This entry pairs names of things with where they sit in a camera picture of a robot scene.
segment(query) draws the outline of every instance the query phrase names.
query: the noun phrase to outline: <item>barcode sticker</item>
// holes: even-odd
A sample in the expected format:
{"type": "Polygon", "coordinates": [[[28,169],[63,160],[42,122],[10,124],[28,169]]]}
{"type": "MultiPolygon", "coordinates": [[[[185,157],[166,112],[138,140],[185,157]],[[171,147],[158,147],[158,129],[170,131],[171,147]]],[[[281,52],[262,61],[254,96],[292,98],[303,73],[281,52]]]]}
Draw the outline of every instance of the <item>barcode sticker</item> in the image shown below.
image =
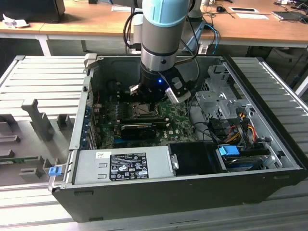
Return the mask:
{"type": "Polygon", "coordinates": [[[97,152],[96,159],[106,159],[110,158],[111,152],[97,152]]]}
{"type": "Polygon", "coordinates": [[[138,173],[138,175],[147,175],[147,174],[148,174],[148,171],[136,172],[136,173],[138,173]]]}

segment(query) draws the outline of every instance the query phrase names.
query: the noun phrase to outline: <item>power supply label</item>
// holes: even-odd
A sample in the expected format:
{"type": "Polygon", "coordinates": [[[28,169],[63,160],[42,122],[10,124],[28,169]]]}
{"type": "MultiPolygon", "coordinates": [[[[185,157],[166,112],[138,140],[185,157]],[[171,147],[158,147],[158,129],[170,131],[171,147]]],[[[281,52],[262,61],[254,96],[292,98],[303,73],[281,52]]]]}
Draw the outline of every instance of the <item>power supply label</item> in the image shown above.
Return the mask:
{"type": "Polygon", "coordinates": [[[145,153],[110,155],[109,179],[136,180],[149,178],[149,169],[145,153]]]}

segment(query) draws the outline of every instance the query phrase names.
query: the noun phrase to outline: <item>paper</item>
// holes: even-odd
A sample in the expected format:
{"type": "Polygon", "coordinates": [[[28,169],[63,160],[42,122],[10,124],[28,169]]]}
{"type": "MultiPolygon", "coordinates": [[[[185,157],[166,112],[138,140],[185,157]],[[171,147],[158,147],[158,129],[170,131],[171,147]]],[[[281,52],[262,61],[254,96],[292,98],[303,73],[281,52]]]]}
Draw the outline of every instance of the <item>paper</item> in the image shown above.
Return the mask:
{"type": "Polygon", "coordinates": [[[23,20],[23,19],[18,19],[18,20],[11,19],[11,18],[8,18],[7,16],[5,16],[4,14],[3,14],[3,20],[2,20],[2,22],[3,22],[7,27],[10,27],[10,28],[29,26],[29,24],[26,23],[26,21],[23,20]]]}
{"type": "Polygon", "coordinates": [[[239,18],[250,18],[250,19],[268,19],[265,15],[262,14],[252,14],[252,13],[236,13],[239,18]]]}
{"type": "Polygon", "coordinates": [[[126,6],[113,6],[111,7],[111,11],[130,12],[131,8],[126,6]]]}

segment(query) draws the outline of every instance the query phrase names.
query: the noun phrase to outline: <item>blue latch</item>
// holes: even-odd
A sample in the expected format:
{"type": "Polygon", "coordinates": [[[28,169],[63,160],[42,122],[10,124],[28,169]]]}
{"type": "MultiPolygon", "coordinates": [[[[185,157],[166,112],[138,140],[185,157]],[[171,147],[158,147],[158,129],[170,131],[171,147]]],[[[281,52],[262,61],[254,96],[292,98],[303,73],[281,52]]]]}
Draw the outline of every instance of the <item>blue latch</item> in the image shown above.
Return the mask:
{"type": "Polygon", "coordinates": [[[220,155],[239,155],[239,150],[236,146],[226,145],[219,148],[220,155]]]}
{"type": "Polygon", "coordinates": [[[62,171],[61,166],[60,167],[51,167],[51,168],[49,168],[48,175],[49,176],[60,176],[60,175],[62,175],[61,171],[62,171]]]}

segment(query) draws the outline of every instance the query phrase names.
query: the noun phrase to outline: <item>table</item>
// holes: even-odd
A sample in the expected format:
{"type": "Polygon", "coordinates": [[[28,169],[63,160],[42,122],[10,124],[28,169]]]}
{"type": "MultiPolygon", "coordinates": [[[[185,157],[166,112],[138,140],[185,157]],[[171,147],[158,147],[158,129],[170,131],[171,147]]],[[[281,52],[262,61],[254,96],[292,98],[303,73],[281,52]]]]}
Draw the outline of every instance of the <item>table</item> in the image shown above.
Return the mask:
{"type": "MultiPolygon", "coordinates": [[[[301,22],[279,21],[272,12],[284,11],[284,8],[273,4],[273,0],[234,0],[231,4],[227,1],[219,2],[228,12],[233,7],[255,8],[260,13],[266,14],[269,20],[241,19],[236,14],[216,14],[213,18],[215,29],[221,34],[220,44],[243,46],[270,46],[270,47],[299,47],[308,45],[308,25],[301,22]]],[[[204,7],[204,11],[215,11],[213,7],[204,7]]],[[[210,17],[205,14],[205,19],[210,23],[210,17]]],[[[209,42],[212,36],[203,33],[202,42],[209,42]]]]}
{"type": "MultiPolygon", "coordinates": [[[[124,22],[128,12],[112,12],[106,3],[88,4],[87,1],[64,0],[65,15],[60,24],[30,23],[28,28],[8,29],[0,25],[0,38],[38,39],[44,55],[52,55],[48,41],[51,39],[81,40],[86,51],[85,40],[122,41],[124,22]]],[[[234,3],[219,2],[230,12],[229,6],[256,8],[260,13],[283,11],[283,7],[272,0],[234,0],[234,3]]],[[[215,11],[216,6],[207,11],[215,11]]],[[[215,28],[221,34],[220,44],[245,46],[306,47],[308,26],[300,23],[279,22],[274,15],[269,20],[240,19],[233,14],[217,14],[215,28]]],[[[213,39],[213,32],[205,31],[201,36],[204,46],[213,39]]]]}

